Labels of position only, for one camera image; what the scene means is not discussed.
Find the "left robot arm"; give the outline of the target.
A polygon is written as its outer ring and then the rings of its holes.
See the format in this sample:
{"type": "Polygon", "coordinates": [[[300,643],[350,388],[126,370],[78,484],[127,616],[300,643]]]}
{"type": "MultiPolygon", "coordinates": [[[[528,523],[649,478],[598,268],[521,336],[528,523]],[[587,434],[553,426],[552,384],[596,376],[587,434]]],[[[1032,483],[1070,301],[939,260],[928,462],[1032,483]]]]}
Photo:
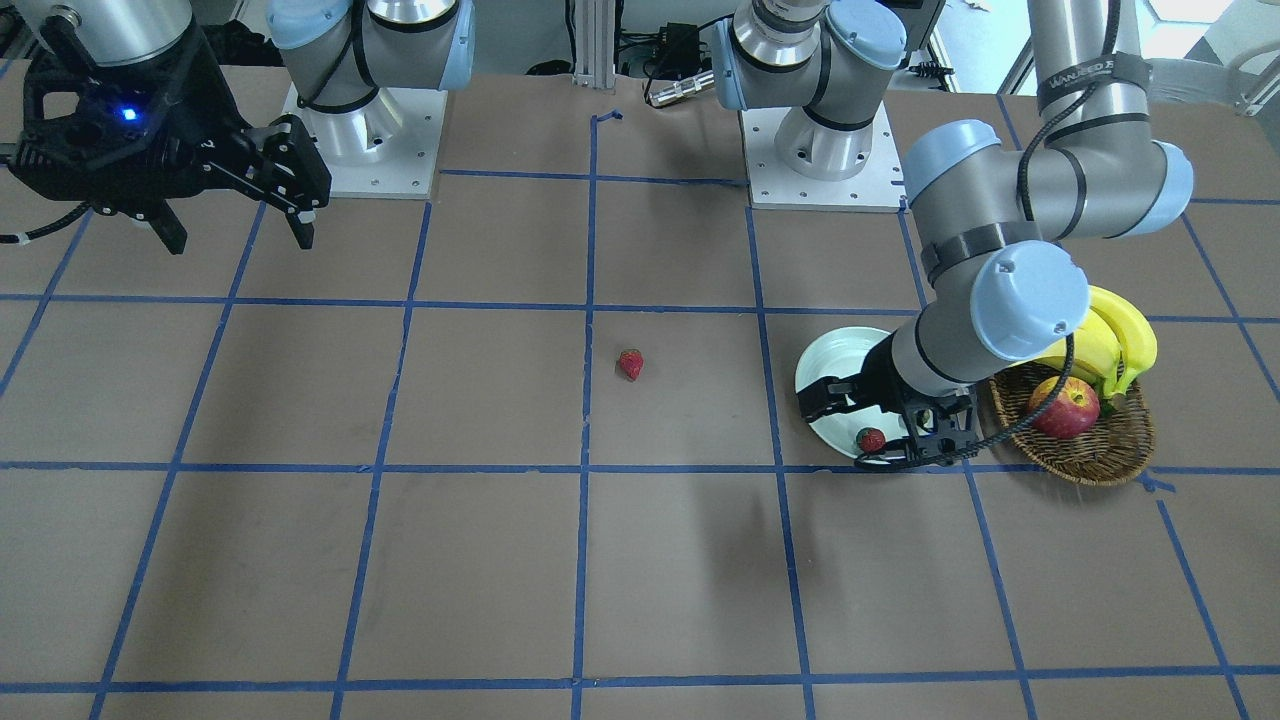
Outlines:
{"type": "MultiPolygon", "coordinates": [[[[1147,234],[1187,208],[1194,172],[1149,127],[1149,64],[1130,1],[1032,1],[1038,133],[1004,147],[980,120],[923,135],[902,156],[904,197],[934,300],[874,345],[858,372],[797,388],[805,421],[877,409],[906,423],[865,471],[951,464],[1010,437],[968,427],[972,388],[1057,341],[1082,348],[1091,293],[1071,237],[1147,234]]],[[[877,1],[744,1],[710,24],[719,104],[785,109],[781,165],[824,184],[860,174],[890,77],[908,54],[877,1]]]]}

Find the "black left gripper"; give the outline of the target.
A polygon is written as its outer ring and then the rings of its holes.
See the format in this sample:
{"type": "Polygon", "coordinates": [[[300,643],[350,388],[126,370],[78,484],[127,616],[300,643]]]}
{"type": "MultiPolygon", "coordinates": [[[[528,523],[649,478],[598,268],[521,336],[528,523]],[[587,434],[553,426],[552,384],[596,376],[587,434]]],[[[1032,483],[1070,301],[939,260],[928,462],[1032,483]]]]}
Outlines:
{"type": "Polygon", "coordinates": [[[823,375],[797,389],[804,421],[852,414],[876,406],[895,413],[906,436],[888,441],[882,454],[860,454],[852,465],[865,473],[908,471],[952,465],[979,454],[977,409],[968,392],[934,397],[914,389],[892,361],[892,340],[877,343],[854,375],[823,375]]]}

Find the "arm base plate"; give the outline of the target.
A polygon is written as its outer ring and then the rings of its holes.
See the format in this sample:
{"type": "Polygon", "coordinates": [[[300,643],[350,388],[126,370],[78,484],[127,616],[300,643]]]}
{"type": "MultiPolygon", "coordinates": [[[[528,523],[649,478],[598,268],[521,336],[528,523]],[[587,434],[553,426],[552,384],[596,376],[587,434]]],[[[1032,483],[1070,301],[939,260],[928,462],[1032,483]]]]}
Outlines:
{"type": "Polygon", "coordinates": [[[326,114],[298,106],[289,86],[283,111],[301,118],[315,138],[334,199],[428,200],[449,99],[439,90],[380,88],[364,108],[326,114]]]}
{"type": "Polygon", "coordinates": [[[905,202],[884,105],[849,132],[815,123],[801,108],[751,109],[739,119],[753,208],[895,213],[905,202]]]}

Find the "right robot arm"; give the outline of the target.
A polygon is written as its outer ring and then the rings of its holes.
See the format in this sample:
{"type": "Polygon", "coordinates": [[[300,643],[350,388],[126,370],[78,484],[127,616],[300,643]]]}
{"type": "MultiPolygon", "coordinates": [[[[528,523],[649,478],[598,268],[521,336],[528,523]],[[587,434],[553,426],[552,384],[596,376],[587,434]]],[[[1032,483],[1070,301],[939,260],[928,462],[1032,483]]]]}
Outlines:
{"type": "Polygon", "coordinates": [[[38,40],[23,85],[23,126],[3,161],[23,184],[73,202],[63,218],[8,233],[22,245],[87,211],[148,225],[169,252],[188,238],[173,199],[230,190],[285,215],[302,250],[332,176],[303,122],[264,127],[241,114],[187,1],[18,1],[38,40]]]}

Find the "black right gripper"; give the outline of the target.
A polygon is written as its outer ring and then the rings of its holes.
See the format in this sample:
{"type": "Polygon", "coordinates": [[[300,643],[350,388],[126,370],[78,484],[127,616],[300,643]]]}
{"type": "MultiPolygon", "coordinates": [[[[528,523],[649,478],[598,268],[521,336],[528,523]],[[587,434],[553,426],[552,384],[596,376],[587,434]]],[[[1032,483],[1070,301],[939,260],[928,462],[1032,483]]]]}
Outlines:
{"type": "Polygon", "coordinates": [[[131,215],[170,255],[184,254],[189,238],[173,199],[237,190],[282,211],[310,250],[332,191],[302,118],[251,127],[241,115],[201,29],[115,65],[96,60],[73,29],[54,31],[27,72],[23,128],[6,165],[46,199],[131,215]]]}

